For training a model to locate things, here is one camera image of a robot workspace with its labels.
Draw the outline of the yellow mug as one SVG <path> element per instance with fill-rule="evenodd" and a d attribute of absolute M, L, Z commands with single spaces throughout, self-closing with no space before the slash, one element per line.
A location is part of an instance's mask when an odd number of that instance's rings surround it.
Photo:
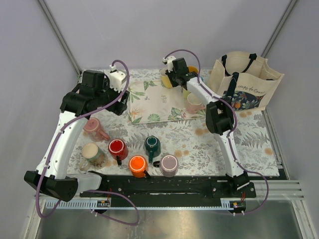
<path fill-rule="evenodd" d="M 167 76 L 167 74 L 165 73 L 165 69 L 161 69 L 160 70 L 160 77 L 161 77 L 161 81 L 163 83 L 163 85 L 166 87 L 166 88 L 172 88 L 172 84 L 169 80 L 169 77 Z"/>

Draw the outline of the mauve purple mug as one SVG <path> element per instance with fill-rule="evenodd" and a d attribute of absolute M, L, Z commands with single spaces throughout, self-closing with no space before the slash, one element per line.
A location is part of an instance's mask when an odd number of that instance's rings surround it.
<path fill-rule="evenodd" d="M 174 155 L 166 155 L 160 160 L 160 170 L 164 177 L 175 176 L 178 166 L 178 159 Z"/>

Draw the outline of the light green mug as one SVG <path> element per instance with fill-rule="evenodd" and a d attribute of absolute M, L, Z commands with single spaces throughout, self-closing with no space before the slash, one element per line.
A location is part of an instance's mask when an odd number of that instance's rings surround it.
<path fill-rule="evenodd" d="M 190 94 L 190 91 L 186 90 L 185 88 L 182 89 L 182 95 L 184 99 L 187 99 L 189 94 Z"/>

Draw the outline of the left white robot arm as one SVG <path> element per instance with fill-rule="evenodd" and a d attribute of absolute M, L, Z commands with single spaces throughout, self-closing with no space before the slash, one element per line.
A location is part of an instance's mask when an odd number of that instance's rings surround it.
<path fill-rule="evenodd" d="M 108 75 L 101 71 L 86 70 L 81 83 L 62 100 L 58 125 L 45 156 L 34 171 L 27 171 L 24 180 L 44 194 L 69 202 L 76 194 L 91 190 L 102 197 L 108 184 L 100 173 L 67 174 L 67 167 L 85 124 L 97 109 L 106 109 L 121 115 L 127 108 L 128 91 L 122 90 L 127 73 L 112 70 Z"/>

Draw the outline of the pink faceted mug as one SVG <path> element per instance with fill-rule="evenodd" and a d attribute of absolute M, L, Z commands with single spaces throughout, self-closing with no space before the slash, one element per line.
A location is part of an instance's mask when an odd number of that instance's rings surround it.
<path fill-rule="evenodd" d="M 202 101 L 193 93 L 190 93 L 186 99 L 186 110 L 190 114 L 195 114 L 204 109 Z"/>

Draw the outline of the dark green mug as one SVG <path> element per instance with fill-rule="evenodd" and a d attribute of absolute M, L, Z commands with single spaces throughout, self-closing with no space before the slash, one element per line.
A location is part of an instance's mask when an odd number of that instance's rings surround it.
<path fill-rule="evenodd" d="M 153 163 L 153 159 L 161 154 L 160 140 L 151 135 L 145 140 L 145 154 L 149 158 L 149 163 Z"/>

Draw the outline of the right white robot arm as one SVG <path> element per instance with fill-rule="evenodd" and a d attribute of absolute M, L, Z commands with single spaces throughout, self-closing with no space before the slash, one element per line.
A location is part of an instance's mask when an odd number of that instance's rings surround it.
<path fill-rule="evenodd" d="M 232 197 L 240 196 L 249 184 L 247 172 L 240 167 L 234 141 L 236 114 L 228 102 L 208 88 L 196 72 L 189 71 L 184 58 L 168 56 L 162 61 L 165 74 L 173 87 L 181 86 L 194 94 L 206 108 L 206 126 L 219 143 L 225 161 L 227 191 Z"/>

